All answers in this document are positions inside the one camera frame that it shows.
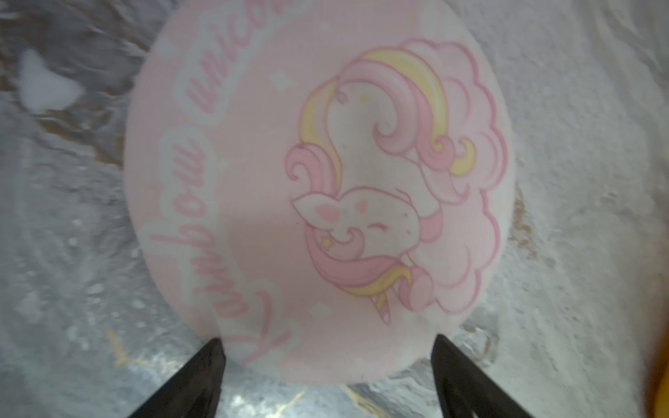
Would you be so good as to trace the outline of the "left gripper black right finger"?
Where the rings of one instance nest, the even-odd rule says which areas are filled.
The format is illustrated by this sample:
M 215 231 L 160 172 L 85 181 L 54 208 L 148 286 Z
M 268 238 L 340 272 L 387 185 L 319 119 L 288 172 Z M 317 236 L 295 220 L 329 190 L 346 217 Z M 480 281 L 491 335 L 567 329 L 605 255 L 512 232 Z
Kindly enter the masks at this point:
M 531 418 L 451 340 L 439 334 L 430 364 L 443 416 Z

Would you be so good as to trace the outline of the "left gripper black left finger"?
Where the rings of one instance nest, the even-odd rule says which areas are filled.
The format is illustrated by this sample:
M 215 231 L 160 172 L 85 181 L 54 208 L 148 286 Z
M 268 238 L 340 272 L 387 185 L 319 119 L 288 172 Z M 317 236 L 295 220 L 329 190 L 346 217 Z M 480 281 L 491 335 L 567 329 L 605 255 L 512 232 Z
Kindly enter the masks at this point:
M 214 418 L 221 398 L 226 355 L 209 341 L 130 418 Z

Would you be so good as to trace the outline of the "yellow plastic storage box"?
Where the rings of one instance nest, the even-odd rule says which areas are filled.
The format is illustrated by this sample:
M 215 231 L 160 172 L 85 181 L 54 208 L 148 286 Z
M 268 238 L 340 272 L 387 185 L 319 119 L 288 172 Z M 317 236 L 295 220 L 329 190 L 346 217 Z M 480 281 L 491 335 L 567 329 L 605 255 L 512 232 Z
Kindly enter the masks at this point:
M 648 376 L 646 417 L 669 418 L 668 397 L 668 327 L 666 327 Z

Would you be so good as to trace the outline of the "pink kitty coaster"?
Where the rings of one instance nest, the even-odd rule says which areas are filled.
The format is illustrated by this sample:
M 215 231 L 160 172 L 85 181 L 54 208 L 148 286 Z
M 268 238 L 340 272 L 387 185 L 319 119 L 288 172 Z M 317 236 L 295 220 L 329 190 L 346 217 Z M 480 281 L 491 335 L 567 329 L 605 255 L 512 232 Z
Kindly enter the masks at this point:
M 186 1 L 137 78 L 125 195 L 150 275 L 238 364 L 376 381 L 481 301 L 512 127 L 444 1 Z

